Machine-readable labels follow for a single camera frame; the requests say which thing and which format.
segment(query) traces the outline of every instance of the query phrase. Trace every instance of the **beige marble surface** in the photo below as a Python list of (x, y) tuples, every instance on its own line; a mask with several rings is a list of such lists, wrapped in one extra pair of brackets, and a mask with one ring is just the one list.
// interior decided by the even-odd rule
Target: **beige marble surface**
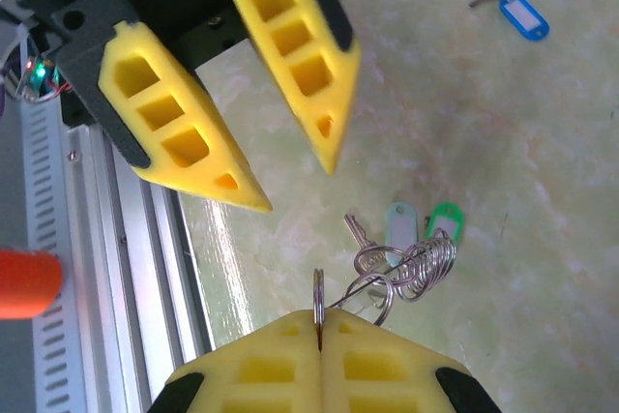
[(341, 0), (364, 47), (337, 173), (320, 168), (251, 46), (198, 70), (271, 198), (261, 215), (184, 197), (216, 345), (327, 300), (394, 200), (468, 219), (454, 271), (385, 327), (462, 361), (504, 412), (619, 410), (619, 2), (530, 0), (526, 42), (496, 5)]

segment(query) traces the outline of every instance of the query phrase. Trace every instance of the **key ring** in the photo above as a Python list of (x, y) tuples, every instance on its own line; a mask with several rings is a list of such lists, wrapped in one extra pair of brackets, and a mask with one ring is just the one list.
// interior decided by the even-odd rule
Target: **key ring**
[(354, 296), (356, 292), (353, 292), (355, 287), (361, 285), (361, 283), (366, 280), (368, 283), (379, 282), (384, 284), (387, 290), (387, 294), (384, 297), (383, 303), (378, 306), (382, 311), (374, 321), (376, 326), (380, 326), (387, 319), (387, 315), (389, 311), (391, 311), (391, 307), (394, 304), (394, 297), (396, 295), (396, 288), (394, 287), (394, 283), (385, 275), (381, 273), (366, 273), (364, 275), (359, 276), (354, 281), (350, 283), (350, 285), (344, 291), (343, 297), (339, 301), (339, 305), (345, 304), (351, 296)]
[(318, 350), (322, 350), (322, 329), (325, 325), (325, 274), (313, 270), (313, 324), (318, 335)]

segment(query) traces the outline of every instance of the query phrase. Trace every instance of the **metal keychain ring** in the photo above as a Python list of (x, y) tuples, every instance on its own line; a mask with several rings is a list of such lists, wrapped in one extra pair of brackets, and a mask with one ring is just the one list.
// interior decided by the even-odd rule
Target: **metal keychain ring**
[[(367, 263), (364, 263), (366, 256), (376, 254), (378, 252), (390, 252), (394, 255), (398, 255), (400, 257), (400, 262), (402, 259), (406, 258), (406, 254), (401, 249), (396, 249), (390, 246), (370, 246), (365, 247), (357, 252), (355, 258), (353, 259), (353, 266), (355, 267), (355, 271), (359, 274), (359, 276), (364, 275), (365, 273), (380, 273), (378, 269), (381, 265), (386, 265), (391, 268), (388, 261), (384, 263), (375, 263), (374, 266), (369, 267)], [(375, 282), (374, 285), (382, 285), (379, 281)]]
[(318, 335), (318, 350), (322, 350), (322, 330), (325, 325), (325, 274), (313, 270), (313, 324)]
[(352, 281), (350, 285), (346, 288), (342, 299), (346, 299), (346, 297), (353, 292), (354, 288), (360, 285), (365, 280), (382, 280), (383, 282), (385, 282), (385, 286), (387, 287), (387, 294), (385, 295), (385, 300), (381, 305), (381, 308), (383, 310), (376, 318), (376, 321), (374, 321), (374, 324), (376, 326), (380, 326), (381, 324), (383, 324), (385, 319), (387, 319), (387, 316), (391, 311), (391, 307), (394, 304), (394, 297), (396, 295), (396, 289), (394, 288), (394, 285), (388, 277), (386, 277), (385, 275), (381, 275), (380, 273), (367, 273), (366, 275), (359, 276), (354, 281)]

